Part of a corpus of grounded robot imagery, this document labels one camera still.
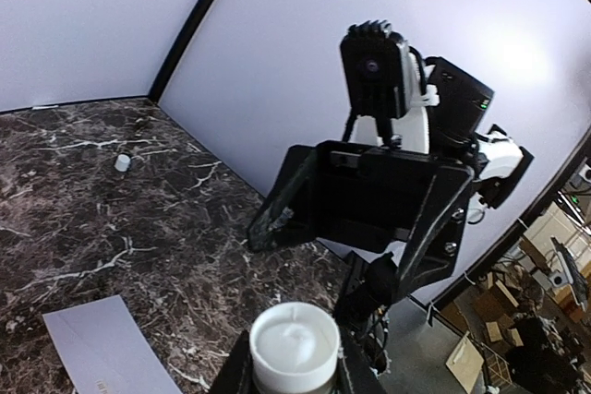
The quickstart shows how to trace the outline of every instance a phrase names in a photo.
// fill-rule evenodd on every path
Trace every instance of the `white round object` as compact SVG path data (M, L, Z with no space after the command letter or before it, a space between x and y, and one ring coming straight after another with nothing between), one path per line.
M250 330L257 388L265 394L328 393L341 339L339 327L313 304L277 304Z
M126 154L119 154L117 156L117 160L115 161L115 169L121 173L124 173L129 169L129 164L131 163L131 158Z

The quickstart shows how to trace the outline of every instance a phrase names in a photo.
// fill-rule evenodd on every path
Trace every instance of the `white panel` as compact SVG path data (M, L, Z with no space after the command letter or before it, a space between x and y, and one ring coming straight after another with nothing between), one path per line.
M591 121L586 0L217 0L163 108L260 192L290 145L339 138L348 99L339 43L387 18L423 55L443 55L496 91L497 123L536 156L516 192L468 227L453 278L490 248L564 163Z
M144 95L196 0L0 0L0 111Z

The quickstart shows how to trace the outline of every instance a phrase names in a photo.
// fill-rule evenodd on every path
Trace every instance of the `white bottle cap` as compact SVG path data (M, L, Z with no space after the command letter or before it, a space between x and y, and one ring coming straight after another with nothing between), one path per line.
M129 164L131 163L131 158L126 154L119 154L117 156L117 160L115 161L115 169L121 173L124 173L129 169Z
M341 346L334 319L313 304L278 304L250 330L254 380L261 392L331 392Z

